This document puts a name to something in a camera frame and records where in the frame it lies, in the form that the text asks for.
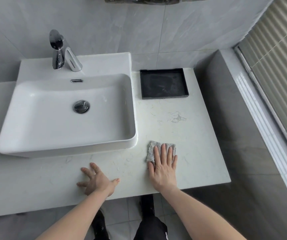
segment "finger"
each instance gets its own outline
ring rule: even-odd
[[[87,187],[89,182],[83,181],[83,182],[77,182],[77,186],[79,187]]]
[[[167,152],[166,152],[166,145],[162,144],[161,146],[161,164],[166,165],[167,164]]]
[[[167,165],[171,167],[171,163],[172,163],[172,147],[169,147],[167,156]]]
[[[100,168],[94,162],[90,163],[90,167],[94,170],[95,173],[100,173],[101,172]]]
[[[87,175],[89,178],[92,178],[94,176],[94,173],[88,169],[88,168],[81,168],[81,171]]]
[[[155,164],[156,164],[156,166],[158,166],[158,165],[161,164],[158,147],[155,146],[153,150],[154,150],[154,152],[155,152]]]
[[[148,169],[149,169],[149,176],[154,178],[155,177],[155,169],[152,162],[148,162]]]
[[[176,155],[176,156],[174,157],[174,160],[173,160],[173,163],[172,163],[172,169],[173,169],[173,170],[176,170],[177,161],[178,161],[178,156]]]
[[[119,184],[119,182],[120,182],[120,179],[119,179],[119,178],[116,178],[116,179],[114,179],[114,180],[112,181],[114,187],[116,187],[116,186]]]

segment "sink drain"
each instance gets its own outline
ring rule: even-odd
[[[84,114],[90,109],[90,104],[86,100],[78,100],[73,105],[73,110],[76,113]]]

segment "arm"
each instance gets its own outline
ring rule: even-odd
[[[178,158],[176,155],[172,160],[171,147],[167,155],[165,144],[162,145],[161,158],[157,147],[154,153],[156,168],[148,163],[152,185],[174,208],[192,239],[245,240],[220,215],[177,188],[175,170]]]
[[[106,198],[113,194],[120,181],[118,178],[110,181],[95,163],[90,163],[90,167],[95,173],[88,168],[81,168],[90,181],[77,183],[78,186],[86,187],[87,198],[36,240],[83,240],[85,238],[97,211]]]

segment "faucet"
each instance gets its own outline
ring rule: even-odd
[[[68,63],[73,72],[81,71],[82,64],[71,50],[70,45],[63,35],[53,29],[49,33],[49,41],[51,47],[54,49],[52,67],[55,70],[61,69],[65,63]]]

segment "hand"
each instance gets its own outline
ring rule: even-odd
[[[90,169],[81,168],[81,171],[90,178],[90,181],[77,183],[78,186],[85,187],[86,195],[89,195],[94,191],[101,191],[106,192],[108,196],[111,196],[115,191],[115,187],[120,182],[119,178],[110,181],[100,170],[100,168],[93,162],[90,163]]]
[[[173,187],[176,188],[177,181],[175,170],[178,156],[176,155],[173,159],[172,147],[169,147],[167,155],[165,144],[162,144],[161,146],[161,159],[156,146],[154,148],[154,153],[156,168],[154,168],[152,162],[148,162],[149,177],[152,185],[161,193],[165,190],[170,190]]]

